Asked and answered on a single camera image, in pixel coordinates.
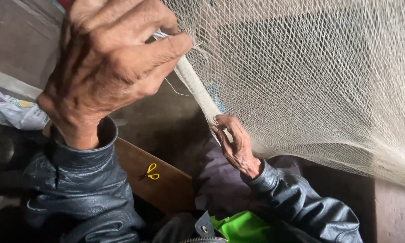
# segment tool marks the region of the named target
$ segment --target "jacket zipper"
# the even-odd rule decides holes
[[[223,241],[225,243],[228,243],[227,239],[222,238],[222,237],[216,237],[216,236],[196,237],[196,238],[191,238],[188,240],[180,241],[179,243],[190,243],[190,242],[196,241],[196,240],[218,240],[218,241]]]

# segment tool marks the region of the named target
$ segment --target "fishing net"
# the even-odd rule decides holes
[[[195,48],[176,73],[209,123],[405,185],[405,1],[166,0]]]

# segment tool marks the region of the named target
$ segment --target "white plastic bag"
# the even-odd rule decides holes
[[[36,103],[0,92],[0,124],[21,130],[42,130],[48,121],[48,115]]]

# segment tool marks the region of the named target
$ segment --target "green cloth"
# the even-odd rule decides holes
[[[211,216],[210,221],[228,239],[228,243],[269,242],[269,224],[249,211],[219,221]]]

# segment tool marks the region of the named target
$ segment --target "hand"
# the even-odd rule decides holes
[[[216,121],[219,126],[213,126],[212,130],[221,144],[225,158],[234,168],[255,179],[262,172],[262,166],[260,160],[252,155],[249,134],[235,116],[217,115]],[[228,140],[224,129],[232,135],[232,143]]]
[[[170,36],[145,44],[158,29]],[[93,149],[107,114],[153,95],[192,47],[159,0],[76,0],[61,30],[61,55],[37,98],[68,146]]]

